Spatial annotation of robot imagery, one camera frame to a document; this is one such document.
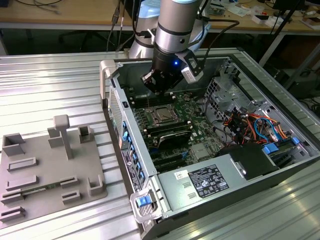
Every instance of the metal worktable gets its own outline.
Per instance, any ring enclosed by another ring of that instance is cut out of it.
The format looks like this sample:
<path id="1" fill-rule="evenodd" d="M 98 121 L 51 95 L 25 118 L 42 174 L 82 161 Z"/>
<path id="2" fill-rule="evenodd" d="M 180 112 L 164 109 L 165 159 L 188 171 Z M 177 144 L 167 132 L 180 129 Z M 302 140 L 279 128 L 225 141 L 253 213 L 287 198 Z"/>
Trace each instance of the metal worktable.
<path id="1" fill-rule="evenodd" d="M 243 64 L 249 67 L 252 64 L 245 52 L 235 48 L 214 51 L 234 53 Z M 99 95 L 100 61 L 123 58 L 122 53 L 0 58 L 0 136 L 17 132 L 24 138 L 45 135 L 46 129 L 52 127 L 52 117 L 60 114 L 69 115 L 71 128 L 90 124 L 108 191 L 106 198 L 1 229 L 0 239 L 140 239 Z M 268 81 L 270 76 L 263 75 L 262 68 L 250 70 L 260 75 L 261 82 L 320 138 L 316 117 L 306 116 L 301 104 L 283 94 L 282 87 Z M 319 199 L 320 162 L 278 186 L 174 230 L 161 239 L 320 239 Z"/>

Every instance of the power supply label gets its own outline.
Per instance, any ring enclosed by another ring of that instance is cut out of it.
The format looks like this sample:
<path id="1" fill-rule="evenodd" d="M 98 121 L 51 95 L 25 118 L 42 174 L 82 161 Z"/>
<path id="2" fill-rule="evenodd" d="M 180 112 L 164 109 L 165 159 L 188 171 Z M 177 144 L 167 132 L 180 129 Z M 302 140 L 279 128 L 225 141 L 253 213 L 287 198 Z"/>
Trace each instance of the power supply label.
<path id="1" fill-rule="evenodd" d="M 211 165 L 188 173 L 199 197 L 205 198 L 229 188 L 224 176 Z"/>

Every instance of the motherboard chip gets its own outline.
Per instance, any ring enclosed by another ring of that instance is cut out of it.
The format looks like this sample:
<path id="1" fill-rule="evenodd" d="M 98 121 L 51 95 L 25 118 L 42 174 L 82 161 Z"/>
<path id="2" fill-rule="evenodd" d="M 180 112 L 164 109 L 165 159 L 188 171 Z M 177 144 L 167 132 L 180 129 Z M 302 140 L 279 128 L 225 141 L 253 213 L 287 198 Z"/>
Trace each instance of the motherboard chip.
<path id="1" fill-rule="evenodd" d="M 167 107 L 159 107 L 156 109 L 156 113 L 159 116 L 160 120 L 171 120 L 173 117 L 171 112 L 169 112 Z"/>
<path id="2" fill-rule="evenodd" d="M 195 144 L 191 147 L 191 149 L 197 160 L 203 159 L 210 155 L 203 143 Z"/>

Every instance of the barcode sticker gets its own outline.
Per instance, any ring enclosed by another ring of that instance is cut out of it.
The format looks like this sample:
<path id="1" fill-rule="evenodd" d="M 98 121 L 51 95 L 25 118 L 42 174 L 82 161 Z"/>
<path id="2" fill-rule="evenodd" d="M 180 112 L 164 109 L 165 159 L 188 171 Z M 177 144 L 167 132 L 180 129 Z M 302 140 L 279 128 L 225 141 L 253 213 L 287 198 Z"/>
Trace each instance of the barcode sticker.
<path id="1" fill-rule="evenodd" d="M 177 171 L 174 173 L 177 180 L 188 177 L 188 170 Z"/>

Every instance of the side panel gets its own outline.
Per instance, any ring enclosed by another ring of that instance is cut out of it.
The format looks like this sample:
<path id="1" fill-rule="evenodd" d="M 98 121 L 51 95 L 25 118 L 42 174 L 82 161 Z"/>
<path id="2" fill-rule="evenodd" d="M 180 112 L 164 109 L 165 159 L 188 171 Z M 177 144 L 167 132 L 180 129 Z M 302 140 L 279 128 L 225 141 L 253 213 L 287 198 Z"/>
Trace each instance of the side panel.
<path id="1" fill-rule="evenodd" d="M 315 158 L 308 162 L 297 164 L 295 167 L 287 171 L 284 171 L 280 174 L 271 176 L 262 181 L 255 182 L 254 184 L 251 184 L 230 194 L 224 195 L 223 197 L 214 199 L 213 201 L 202 204 L 194 209 L 177 215 L 176 217 L 159 222 L 154 227 L 152 227 L 149 232 L 144 232 L 142 234 L 142 239 L 152 240 L 156 237 L 160 237 L 192 221 L 195 221 L 220 209 L 235 204 L 254 194 L 267 190 L 268 188 L 274 187 L 282 181 L 286 180 L 287 178 L 291 177 L 292 175 L 296 174 L 297 172 L 301 171 L 302 169 L 306 168 L 307 166 L 314 164 L 318 160 L 319 158 Z"/>

